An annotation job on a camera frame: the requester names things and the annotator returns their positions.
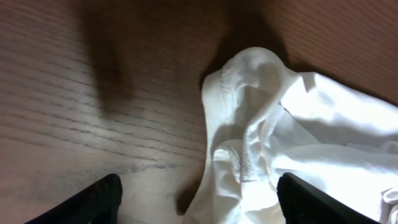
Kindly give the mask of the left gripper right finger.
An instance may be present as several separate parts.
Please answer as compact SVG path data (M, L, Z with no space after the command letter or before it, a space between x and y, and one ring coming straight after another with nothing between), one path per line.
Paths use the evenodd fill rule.
M378 224L292 173L277 183L286 224Z

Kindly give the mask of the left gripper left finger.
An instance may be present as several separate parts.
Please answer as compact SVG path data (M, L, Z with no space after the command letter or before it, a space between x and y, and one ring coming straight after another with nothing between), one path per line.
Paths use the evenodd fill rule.
M117 174L108 174L27 224L116 224L123 187Z

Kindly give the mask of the white t-shirt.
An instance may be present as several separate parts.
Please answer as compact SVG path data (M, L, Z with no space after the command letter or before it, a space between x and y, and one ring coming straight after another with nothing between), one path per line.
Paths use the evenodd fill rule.
M290 172L381 223L397 222L397 107L260 47L203 82L200 186L184 223L283 223L277 183Z

